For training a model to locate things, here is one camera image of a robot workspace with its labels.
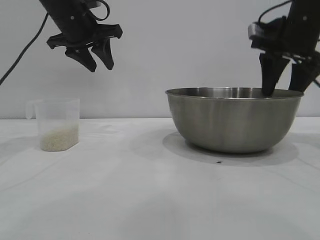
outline black cable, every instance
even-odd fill
[[[94,15],[92,13],[92,11],[89,10],[88,13],[90,14],[90,16],[93,17],[96,21],[104,21],[104,20],[106,20],[110,15],[110,7],[109,7],[108,3],[106,3],[104,0],[89,0],[89,1],[87,1],[87,3],[91,3],[91,2],[99,2],[99,3],[102,3],[103,5],[105,5],[105,7],[106,7],[106,17],[105,18],[99,18],[96,15]]]
[[[284,5],[287,5],[287,4],[291,3],[292,1],[293,1],[293,0],[285,1],[285,2],[283,2],[283,3],[280,3],[280,4],[278,4],[278,5],[275,5],[275,6],[271,7],[271,8],[269,8],[268,10],[264,11],[264,12],[260,15],[260,17],[259,17],[259,19],[258,19],[258,24],[259,24],[259,25],[261,24],[261,19],[263,18],[264,15],[266,15],[267,13],[271,12],[271,11],[274,10],[274,9],[277,9],[277,8],[280,8],[280,7],[284,6]]]
[[[28,48],[30,48],[30,46],[37,40],[37,38],[39,37],[39,35],[41,34],[42,30],[45,27],[45,24],[47,22],[47,19],[49,17],[49,14],[47,13],[44,17],[44,20],[41,24],[41,27],[39,29],[39,31],[36,33],[36,35],[34,36],[34,38],[25,46],[25,48],[22,50],[22,52],[20,53],[20,55],[18,56],[18,58],[15,60],[15,62],[13,63],[13,65],[9,68],[9,70],[3,75],[3,77],[0,79],[0,86],[4,83],[4,81],[6,80],[6,78],[10,75],[10,73],[15,69],[15,67],[18,65],[18,63],[20,62],[20,60],[22,59],[22,57],[24,56],[24,54],[26,53],[26,51],[28,50]]]

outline clear plastic cup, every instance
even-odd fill
[[[79,142],[80,100],[60,98],[33,100],[26,104],[26,118],[34,114],[40,148],[48,152],[65,151]]]

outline bowl rim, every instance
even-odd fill
[[[287,99],[300,99],[305,94],[300,91],[294,91],[294,90],[287,90],[287,89],[280,89],[276,88],[275,91],[286,91],[291,92],[295,95],[292,96],[281,96],[281,97],[265,97],[265,98],[259,98],[259,97],[253,97],[253,98],[247,98],[247,97],[213,97],[213,96],[189,96],[184,94],[178,94],[173,93],[172,91],[176,90],[187,90],[187,89],[248,89],[248,90],[262,90],[260,87],[182,87],[182,88],[173,88],[168,89],[165,91],[165,93],[168,96],[176,96],[176,97],[183,97],[183,98],[192,98],[192,99],[211,99],[211,100],[242,100],[242,101],[250,101],[250,100],[287,100]]]

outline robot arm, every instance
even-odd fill
[[[94,72],[97,64],[88,48],[96,54],[104,65],[112,70],[114,60],[111,54],[110,39],[121,38],[120,25],[98,24],[102,20],[93,15],[90,8],[103,3],[110,13],[109,6],[103,0],[40,0],[61,33],[47,41],[51,49],[65,46],[65,54]]]
[[[320,75],[320,53],[315,51],[320,35],[320,1],[291,0],[288,16],[269,23],[254,22],[248,28],[253,49],[260,54],[262,93],[272,95],[285,67],[294,60],[289,89],[304,92]]]

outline cup handle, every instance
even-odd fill
[[[42,100],[31,100],[25,105],[25,117],[26,119],[32,119],[34,116],[34,107],[36,104],[42,102]]]

